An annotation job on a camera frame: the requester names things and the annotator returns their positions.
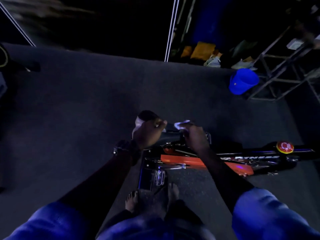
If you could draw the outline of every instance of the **wristwatch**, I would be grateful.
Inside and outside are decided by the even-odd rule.
[[[119,141],[114,149],[113,149],[113,154],[117,155],[119,151],[126,151],[129,152],[130,156],[132,157],[132,165],[136,165],[138,160],[141,157],[141,150],[138,147],[138,144],[134,141],[127,141],[127,140],[121,140]]]

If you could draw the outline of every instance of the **person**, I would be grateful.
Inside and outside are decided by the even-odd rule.
[[[166,125],[159,118],[142,122],[133,140],[118,143],[114,156],[102,168],[58,201],[37,210],[6,239],[94,239],[131,166],[137,163],[138,152],[156,143]],[[210,149],[201,127],[189,123],[184,127],[187,145],[206,165],[232,214],[232,228],[238,239],[320,239],[320,234],[299,214],[230,169]],[[168,197],[163,221],[137,215],[138,191],[130,193],[125,210],[106,223],[98,239],[215,239],[201,219],[179,200],[175,184],[169,184]]]

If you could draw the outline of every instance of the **blue bucket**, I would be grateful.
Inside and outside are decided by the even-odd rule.
[[[258,83],[259,77],[256,73],[250,69],[241,68],[231,76],[229,90],[235,95],[240,95]]]

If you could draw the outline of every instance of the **foot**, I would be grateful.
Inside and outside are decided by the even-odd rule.
[[[169,207],[179,199],[179,189],[175,183],[168,184],[168,209]]]
[[[131,213],[138,211],[138,191],[132,191],[125,201],[125,209]]]

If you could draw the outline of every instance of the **blue sleeve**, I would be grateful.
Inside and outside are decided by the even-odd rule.
[[[232,228],[239,240],[320,239],[299,214],[265,189],[253,188],[238,199]]]
[[[81,240],[87,230],[87,221],[81,213],[60,202],[53,202],[37,210],[5,239]]]

